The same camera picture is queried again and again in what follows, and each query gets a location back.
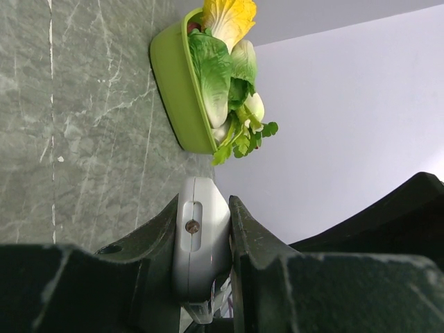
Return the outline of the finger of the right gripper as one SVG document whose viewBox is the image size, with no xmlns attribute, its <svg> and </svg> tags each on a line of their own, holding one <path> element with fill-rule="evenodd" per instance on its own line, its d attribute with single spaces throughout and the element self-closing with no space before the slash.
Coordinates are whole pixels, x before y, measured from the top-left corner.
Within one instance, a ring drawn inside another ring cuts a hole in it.
<svg viewBox="0 0 444 333">
<path fill-rule="evenodd" d="M 420 172 L 340 224 L 291 247 L 300 252 L 443 256 L 443 182 Z"/>
</svg>

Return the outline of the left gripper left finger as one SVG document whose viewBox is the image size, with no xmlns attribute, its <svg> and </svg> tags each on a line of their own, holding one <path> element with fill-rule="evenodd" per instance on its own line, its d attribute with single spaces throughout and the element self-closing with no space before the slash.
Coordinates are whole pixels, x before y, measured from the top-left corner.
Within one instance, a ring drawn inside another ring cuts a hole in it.
<svg viewBox="0 0 444 333">
<path fill-rule="evenodd" d="M 171 270 L 178 199 L 96 253 L 1 246 L 2 332 L 177 332 Z"/>
</svg>

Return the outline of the white remote control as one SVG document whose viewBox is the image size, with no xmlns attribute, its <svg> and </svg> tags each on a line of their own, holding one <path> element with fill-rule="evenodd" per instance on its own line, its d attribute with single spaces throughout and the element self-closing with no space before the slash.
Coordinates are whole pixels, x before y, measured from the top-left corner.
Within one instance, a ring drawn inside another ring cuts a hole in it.
<svg viewBox="0 0 444 333">
<path fill-rule="evenodd" d="M 172 284 L 194 322 L 213 321 L 216 279 L 230 272 L 230 209 L 213 179 L 188 177 L 178 194 Z"/>
</svg>

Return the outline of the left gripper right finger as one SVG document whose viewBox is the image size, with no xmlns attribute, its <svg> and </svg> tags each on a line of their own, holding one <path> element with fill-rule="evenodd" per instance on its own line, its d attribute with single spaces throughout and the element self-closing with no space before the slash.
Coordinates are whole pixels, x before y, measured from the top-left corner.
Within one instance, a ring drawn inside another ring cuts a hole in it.
<svg viewBox="0 0 444 333">
<path fill-rule="evenodd" d="M 442 332 L 443 272 L 416 255 L 300 253 L 230 197 L 235 332 Z"/>
</svg>

